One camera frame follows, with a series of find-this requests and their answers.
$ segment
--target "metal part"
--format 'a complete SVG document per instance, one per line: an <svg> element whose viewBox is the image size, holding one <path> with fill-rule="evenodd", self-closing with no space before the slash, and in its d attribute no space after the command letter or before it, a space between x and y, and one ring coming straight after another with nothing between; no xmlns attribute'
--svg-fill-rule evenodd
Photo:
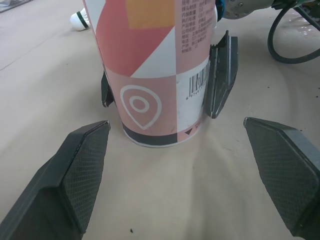
<svg viewBox="0 0 320 240"><path fill-rule="evenodd" d="M226 19L240 19L255 10L265 9L273 4L274 0L225 0Z"/></svg>

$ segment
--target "cylindrical container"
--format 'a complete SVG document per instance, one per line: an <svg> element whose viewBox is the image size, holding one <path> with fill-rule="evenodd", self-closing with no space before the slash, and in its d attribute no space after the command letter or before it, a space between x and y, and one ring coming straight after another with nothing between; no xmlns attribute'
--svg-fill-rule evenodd
<svg viewBox="0 0 320 240"><path fill-rule="evenodd" d="M126 135L166 147L199 129L215 0L84 0Z"/></svg>

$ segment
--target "textured gripper pad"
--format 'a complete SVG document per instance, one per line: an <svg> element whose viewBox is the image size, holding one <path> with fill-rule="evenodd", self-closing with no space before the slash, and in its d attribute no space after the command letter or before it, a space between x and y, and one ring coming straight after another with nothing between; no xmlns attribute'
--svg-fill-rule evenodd
<svg viewBox="0 0 320 240"><path fill-rule="evenodd" d="M291 233L303 235L317 218L320 152L295 128L251 117L244 126L275 207Z"/></svg>
<svg viewBox="0 0 320 240"><path fill-rule="evenodd" d="M107 140L103 129L87 136L62 181L82 233L86 232L98 194Z"/></svg>

